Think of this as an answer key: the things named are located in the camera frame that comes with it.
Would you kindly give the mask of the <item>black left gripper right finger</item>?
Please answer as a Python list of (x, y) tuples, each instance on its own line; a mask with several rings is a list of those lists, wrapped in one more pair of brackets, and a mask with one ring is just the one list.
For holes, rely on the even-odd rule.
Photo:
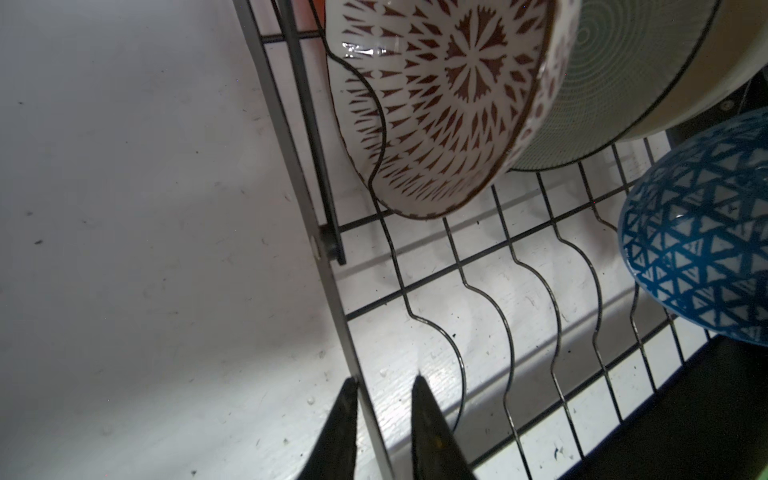
[(411, 456), (414, 479), (476, 479), (422, 375), (411, 394)]

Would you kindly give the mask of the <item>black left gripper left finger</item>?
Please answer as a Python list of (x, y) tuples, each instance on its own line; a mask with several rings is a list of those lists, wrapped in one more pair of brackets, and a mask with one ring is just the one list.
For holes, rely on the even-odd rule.
[(353, 479), (357, 456), (358, 382), (347, 378), (299, 480)]

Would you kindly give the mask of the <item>blue triangle pattern bowl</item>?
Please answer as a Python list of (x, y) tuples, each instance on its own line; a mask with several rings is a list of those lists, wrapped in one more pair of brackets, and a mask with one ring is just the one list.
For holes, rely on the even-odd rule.
[(767, 343), (767, 111), (676, 146), (619, 217), (620, 253), (651, 297), (728, 338)]

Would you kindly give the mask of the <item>patterned ceramic bowl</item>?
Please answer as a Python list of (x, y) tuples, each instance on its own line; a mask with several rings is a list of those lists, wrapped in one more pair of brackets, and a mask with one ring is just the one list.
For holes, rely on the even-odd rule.
[(450, 214), (519, 160), (564, 82), (578, 1), (329, 1), (333, 109), (394, 213)]

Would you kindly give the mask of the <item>light green glazed bowl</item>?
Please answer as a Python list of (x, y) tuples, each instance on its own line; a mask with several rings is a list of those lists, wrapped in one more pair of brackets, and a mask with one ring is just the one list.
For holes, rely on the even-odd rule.
[(559, 168), (622, 137), (681, 79), (719, 8), (717, 1), (584, 2), (555, 104), (512, 169)]

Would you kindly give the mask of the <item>cream ceramic bowl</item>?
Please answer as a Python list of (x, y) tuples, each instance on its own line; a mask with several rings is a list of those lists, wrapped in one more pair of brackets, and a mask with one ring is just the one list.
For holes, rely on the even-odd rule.
[(669, 94), (623, 140), (679, 125), (716, 105), (767, 65), (767, 0), (723, 1), (694, 59)]

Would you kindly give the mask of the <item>orange plastic bowl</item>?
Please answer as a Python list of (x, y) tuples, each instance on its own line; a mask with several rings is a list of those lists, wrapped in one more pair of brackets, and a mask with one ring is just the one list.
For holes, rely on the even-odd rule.
[(312, 5), (313, 11), (317, 15), (317, 22), (324, 27), (325, 26), (325, 0), (311, 0), (310, 1)]

